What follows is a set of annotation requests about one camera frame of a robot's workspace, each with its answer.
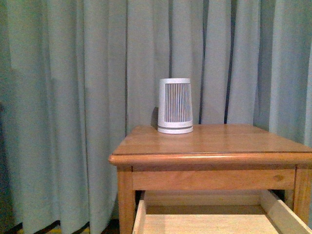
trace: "nightstand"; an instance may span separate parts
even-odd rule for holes
[[[109,161],[121,234],[132,231],[136,190],[285,190],[285,203],[308,223],[312,148],[250,125],[195,125],[181,135],[137,126]]]

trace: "open drawer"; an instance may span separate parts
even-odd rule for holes
[[[145,191],[133,234],[312,234],[263,191]]]

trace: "curtain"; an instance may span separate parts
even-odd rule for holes
[[[107,159],[125,137],[126,1],[8,0],[0,17],[7,228],[101,233],[117,195]]]
[[[310,0],[1,0],[0,101],[14,222],[106,227],[109,154],[191,78],[194,124],[312,146]]]

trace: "white air purifier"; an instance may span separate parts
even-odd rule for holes
[[[168,134],[193,131],[191,81],[189,78],[160,80],[158,131]]]

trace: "striped grille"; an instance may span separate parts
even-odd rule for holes
[[[165,90],[165,122],[191,121],[191,85],[189,83],[171,83],[166,84]]]

